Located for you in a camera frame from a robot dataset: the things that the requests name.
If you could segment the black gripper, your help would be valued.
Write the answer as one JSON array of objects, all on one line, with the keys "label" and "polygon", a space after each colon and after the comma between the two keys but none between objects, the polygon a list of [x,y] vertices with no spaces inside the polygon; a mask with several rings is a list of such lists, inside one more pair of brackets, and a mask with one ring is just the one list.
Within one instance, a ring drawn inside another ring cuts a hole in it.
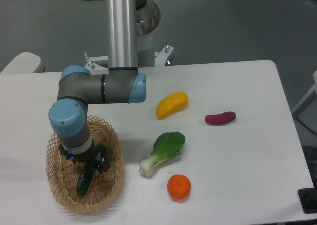
[{"label": "black gripper", "polygon": [[108,172],[110,168],[110,162],[106,157],[100,157],[95,155],[95,146],[91,145],[85,152],[74,154],[67,151],[62,144],[59,146],[60,153],[73,163],[85,162],[90,163],[91,166],[99,173]]}]

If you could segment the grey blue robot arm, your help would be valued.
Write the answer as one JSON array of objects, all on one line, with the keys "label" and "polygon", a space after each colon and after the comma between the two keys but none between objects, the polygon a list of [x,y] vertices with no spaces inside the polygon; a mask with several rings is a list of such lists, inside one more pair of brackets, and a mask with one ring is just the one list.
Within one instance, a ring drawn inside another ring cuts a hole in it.
[{"label": "grey blue robot arm", "polygon": [[61,154],[73,162],[85,162],[108,171],[107,158],[99,156],[87,123],[89,104],[139,103],[146,99],[146,77],[138,71],[137,9],[147,0],[106,0],[110,33],[108,74],[92,75],[71,65],[59,81],[57,101],[48,118],[60,139]]}]

